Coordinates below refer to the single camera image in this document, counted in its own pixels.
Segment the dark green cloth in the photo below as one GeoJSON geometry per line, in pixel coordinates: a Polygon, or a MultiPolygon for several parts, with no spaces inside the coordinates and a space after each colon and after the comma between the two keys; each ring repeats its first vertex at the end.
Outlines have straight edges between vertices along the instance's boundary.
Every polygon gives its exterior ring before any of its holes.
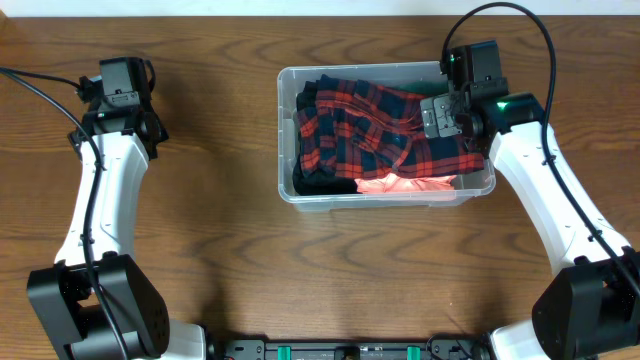
{"type": "Polygon", "coordinates": [[[448,92],[446,82],[411,82],[396,86],[397,90],[405,91],[413,94],[423,95],[425,97],[433,97],[448,92]]]}

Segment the pink garment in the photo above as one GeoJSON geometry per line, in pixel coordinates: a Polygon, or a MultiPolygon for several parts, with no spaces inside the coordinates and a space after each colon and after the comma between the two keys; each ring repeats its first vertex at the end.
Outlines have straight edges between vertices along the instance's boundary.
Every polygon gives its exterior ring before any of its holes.
{"type": "Polygon", "coordinates": [[[379,179],[355,179],[357,191],[362,194],[450,191],[456,175],[442,177],[402,178],[393,173],[379,179]]]}

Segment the red plaid flannel shirt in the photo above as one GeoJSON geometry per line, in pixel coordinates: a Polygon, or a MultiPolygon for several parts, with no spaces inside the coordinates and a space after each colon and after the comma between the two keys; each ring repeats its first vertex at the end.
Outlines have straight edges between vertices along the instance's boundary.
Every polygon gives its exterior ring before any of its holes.
{"type": "Polygon", "coordinates": [[[364,80],[321,76],[296,96],[299,165],[305,177],[321,172],[347,179],[470,174],[484,157],[461,136],[429,138],[422,95],[364,80]]]}

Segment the large black garment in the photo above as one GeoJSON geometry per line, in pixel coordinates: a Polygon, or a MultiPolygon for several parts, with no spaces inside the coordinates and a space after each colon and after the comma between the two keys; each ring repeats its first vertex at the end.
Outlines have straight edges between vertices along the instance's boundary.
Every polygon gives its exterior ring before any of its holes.
{"type": "MultiPolygon", "coordinates": [[[[314,108],[316,94],[316,83],[306,82],[303,91],[296,96],[296,108],[298,110],[314,108]]],[[[346,195],[358,193],[357,184],[353,179],[336,177],[324,170],[315,170],[310,175],[304,175],[299,156],[292,171],[292,183],[298,195],[346,195]]]]}

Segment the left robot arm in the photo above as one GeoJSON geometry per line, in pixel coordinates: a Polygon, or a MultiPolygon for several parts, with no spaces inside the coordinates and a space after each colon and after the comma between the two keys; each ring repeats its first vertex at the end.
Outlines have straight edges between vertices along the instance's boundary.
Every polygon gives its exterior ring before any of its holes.
{"type": "Polygon", "coordinates": [[[82,163],[72,222],[52,266],[30,273],[29,302],[60,359],[204,359],[196,324],[172,320],[135,262],[140,187],[168,138],[138,57],[103,60],[77,91],[89,108],[68,138],[82,163]]]}

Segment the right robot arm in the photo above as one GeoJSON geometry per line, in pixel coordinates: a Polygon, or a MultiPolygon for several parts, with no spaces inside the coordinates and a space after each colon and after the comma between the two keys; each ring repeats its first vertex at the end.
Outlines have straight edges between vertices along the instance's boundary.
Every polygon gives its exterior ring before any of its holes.
{"type": "Polygon", "coordinates": [[[431,139],[460,135],[516,192],[552,282],[528,320],[498,328],[477,355],[589,359],[639,343],[639,254],[602,216],[530,93],[513,94],[493,41],[444,51],[448,91],[421,103],[431,139]]]}

